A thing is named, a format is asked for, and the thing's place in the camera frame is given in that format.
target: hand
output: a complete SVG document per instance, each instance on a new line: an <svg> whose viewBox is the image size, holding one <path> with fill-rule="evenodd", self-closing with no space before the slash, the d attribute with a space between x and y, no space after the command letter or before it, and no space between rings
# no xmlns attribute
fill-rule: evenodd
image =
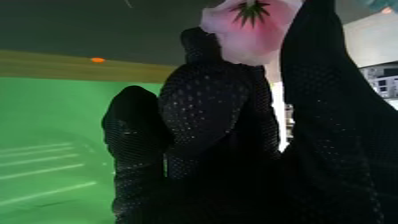
<svg viewBox="0 0 398 224"><path fill-rule="evenodd" d="M269 221L280 154L264 71L221 61L214 37L198 28L180 41L186 64L157 103L143 89L127 87L102 119L116 223Z"/></svg>

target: flower petal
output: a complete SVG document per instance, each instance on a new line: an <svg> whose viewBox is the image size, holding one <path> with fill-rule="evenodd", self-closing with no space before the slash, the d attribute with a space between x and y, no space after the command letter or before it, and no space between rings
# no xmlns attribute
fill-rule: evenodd
<svg viewBox="0 0 398 224"><path fill-rule="evenodd" d="M232 11L244 0L225 0L214 8L205 8L200 21L202 30L216 34L223 60L251 66L269 62L280 49L285 27L299 6L283 0L257 1L269 4L264 6L269 16L262 15L262 21L255 19L253 26L250 23L241 26L241 21L235 21L239 12Z"/></svg>

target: textured black glove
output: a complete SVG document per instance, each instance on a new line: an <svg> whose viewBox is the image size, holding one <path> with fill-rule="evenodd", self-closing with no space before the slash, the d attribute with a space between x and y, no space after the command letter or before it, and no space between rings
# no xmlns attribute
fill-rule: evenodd
<svg viewBox="0 0 398 224"><path fill-rule="evenodd" d="M280 156L264 70L221 61L214 37L198 28L180 41L186 64L157 103L127 87L102 119L116 223L264 222L275 215Z"/></svg>
<svg viewBox="0 0 398 224"><path fill-rule="evenodd" d="M289 223L398 223L398 114L346 54L333 0L307 0L283 39L292 104L282 155Z"/></svg>
<svg viewBox="0 0 398 224"><path fill-rule="evenodd" d="M221 61L198 29L182 45L157 102L129 87L104 116L116 223L398 223L395 111L346 54L333 0L305 1L283 40L282 156L262 69Z"/></svg>

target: green screen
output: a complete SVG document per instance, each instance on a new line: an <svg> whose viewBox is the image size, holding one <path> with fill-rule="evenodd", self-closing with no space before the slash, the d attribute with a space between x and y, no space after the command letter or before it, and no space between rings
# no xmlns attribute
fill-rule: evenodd
<svg viewBox="0 0 398 224"><path fill-rule="evenodd" d="M0 223L113 222L100 117L116 92L159 84L0 78Z"/></svg>

